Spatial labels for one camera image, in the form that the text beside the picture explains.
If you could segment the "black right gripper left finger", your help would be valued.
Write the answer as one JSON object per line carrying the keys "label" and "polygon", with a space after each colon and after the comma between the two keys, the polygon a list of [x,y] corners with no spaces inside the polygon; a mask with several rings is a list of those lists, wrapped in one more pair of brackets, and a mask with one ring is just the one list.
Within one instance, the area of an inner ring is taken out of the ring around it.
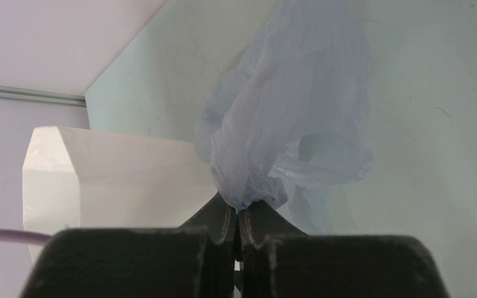
{"label": "black right gripper left finger", "polygon": [[216,195],[176,228],[58,232],[22,297],[232,297],[235,223]]}

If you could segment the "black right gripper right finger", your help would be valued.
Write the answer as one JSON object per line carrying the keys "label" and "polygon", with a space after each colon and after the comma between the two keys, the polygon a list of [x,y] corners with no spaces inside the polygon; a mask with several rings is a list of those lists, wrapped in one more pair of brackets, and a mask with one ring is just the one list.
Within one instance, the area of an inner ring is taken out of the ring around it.
{"label": "black right gripper right finger", "polygon": [[263,201],[238,214],[238,230],[244,297],[449,296],[411,236],[312,236]]}

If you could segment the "light blue plastic trash bag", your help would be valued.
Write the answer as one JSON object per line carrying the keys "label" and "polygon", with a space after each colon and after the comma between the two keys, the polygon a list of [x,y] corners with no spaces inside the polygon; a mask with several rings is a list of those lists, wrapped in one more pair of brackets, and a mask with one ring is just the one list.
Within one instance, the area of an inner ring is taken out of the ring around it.
{"label": "light blue plastic trash bag", "polygon": [[265,201],[312,235],[328,193],[369,172],[370,51],[345,1],[281,1],[195,124],[195,149],[237,211]]}

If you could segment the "white octagonal trash bin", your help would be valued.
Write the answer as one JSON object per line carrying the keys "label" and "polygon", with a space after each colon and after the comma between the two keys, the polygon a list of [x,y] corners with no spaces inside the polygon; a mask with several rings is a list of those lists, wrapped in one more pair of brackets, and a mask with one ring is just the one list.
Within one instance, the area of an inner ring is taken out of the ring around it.
{"label": "white octagonal trash bin", "polygon": [[37,127],[22,167],[23,226],[178,227],[216,192],[190,142]]}

